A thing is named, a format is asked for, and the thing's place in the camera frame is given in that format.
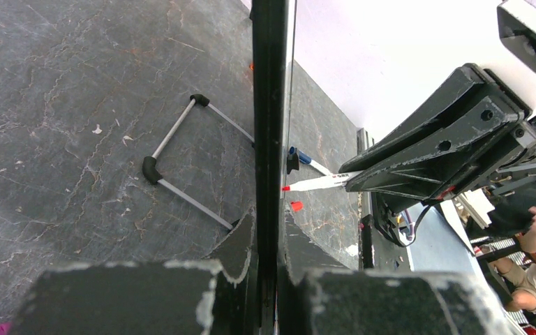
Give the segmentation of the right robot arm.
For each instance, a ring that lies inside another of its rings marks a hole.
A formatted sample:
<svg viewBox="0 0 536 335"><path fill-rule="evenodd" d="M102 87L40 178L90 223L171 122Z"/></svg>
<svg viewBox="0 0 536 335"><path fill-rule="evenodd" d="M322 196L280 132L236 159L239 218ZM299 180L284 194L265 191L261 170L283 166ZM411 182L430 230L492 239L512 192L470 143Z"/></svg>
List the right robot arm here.
<svg viewBox="0 0 536 335"><path fill-rule="evenodd" d="M402 245L397 216L536 163L536 116L491 70L464 64L399 126L346 161L348 192L369 192L373 227Z"/></svg>

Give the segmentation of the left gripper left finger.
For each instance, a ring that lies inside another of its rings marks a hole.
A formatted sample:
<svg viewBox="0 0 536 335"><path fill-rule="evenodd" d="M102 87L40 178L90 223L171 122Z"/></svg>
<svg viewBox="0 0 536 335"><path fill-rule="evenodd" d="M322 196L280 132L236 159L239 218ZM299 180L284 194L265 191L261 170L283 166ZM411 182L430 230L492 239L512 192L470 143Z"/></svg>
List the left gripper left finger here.
<svg viewBox="0 0 536 335"><path fill-rule="evenodd" d="M257 273L256 206L251 205L237 221L233 230L207 255L218 260L228 283L242 284Z"/></svg>

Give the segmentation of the white whiteboard black frame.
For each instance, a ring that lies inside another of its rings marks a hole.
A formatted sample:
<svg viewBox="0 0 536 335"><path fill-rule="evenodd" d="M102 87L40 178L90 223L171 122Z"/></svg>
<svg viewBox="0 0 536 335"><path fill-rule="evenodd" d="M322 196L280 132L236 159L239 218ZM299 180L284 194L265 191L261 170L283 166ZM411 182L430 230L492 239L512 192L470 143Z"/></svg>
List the white whiteboard black frame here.
<svg viewBox="0 0 536 335"><path fill-rule="evenodd" d="M253 104L257 273L228 283L218 260L149 265L154 294L129 334L300 334L302 305L294 285L279 283L285 205L294 1L254 1Z"/></svg>

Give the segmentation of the red whiteboard marker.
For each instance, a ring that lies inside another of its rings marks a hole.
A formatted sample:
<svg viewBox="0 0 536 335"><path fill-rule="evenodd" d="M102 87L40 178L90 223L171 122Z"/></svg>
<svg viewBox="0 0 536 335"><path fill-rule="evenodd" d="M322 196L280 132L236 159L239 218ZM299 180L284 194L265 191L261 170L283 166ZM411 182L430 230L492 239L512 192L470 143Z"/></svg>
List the red whiteboard marker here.
<svg viewBox="0 0 536 335"><path fill-rule="evenodd" d="M341 174L330 174L323 177L297 181L293 184L282 187L282 191L312 191L326 188L344 187L346 183L361 174L362 171L348 172Z"/></svg>

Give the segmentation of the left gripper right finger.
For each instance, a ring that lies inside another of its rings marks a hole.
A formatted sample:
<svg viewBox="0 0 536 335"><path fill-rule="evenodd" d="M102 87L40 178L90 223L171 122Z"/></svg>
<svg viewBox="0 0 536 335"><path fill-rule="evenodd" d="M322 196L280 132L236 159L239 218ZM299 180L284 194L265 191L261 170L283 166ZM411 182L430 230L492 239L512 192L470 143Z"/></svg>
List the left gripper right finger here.
<svg viewBox="0 0 536 335"><path fill-rule="evenodd" d="M334 272L347 274L352 270L328 254L295 222L290 210L283 212L279 239L279 283L299 285L307 273Z"/></svg>

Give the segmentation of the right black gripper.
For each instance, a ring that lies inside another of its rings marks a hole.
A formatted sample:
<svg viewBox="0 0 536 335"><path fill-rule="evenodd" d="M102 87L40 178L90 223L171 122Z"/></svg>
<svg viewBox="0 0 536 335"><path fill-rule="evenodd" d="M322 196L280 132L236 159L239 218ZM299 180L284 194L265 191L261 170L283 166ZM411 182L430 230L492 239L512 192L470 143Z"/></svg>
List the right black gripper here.
<svg viewBox="0 0 536 335"><path fill-rule="evenodd" d="M348 192L431 203L536 162L536 116L492 70L463 64L390 134L346 161Z"/></svg>

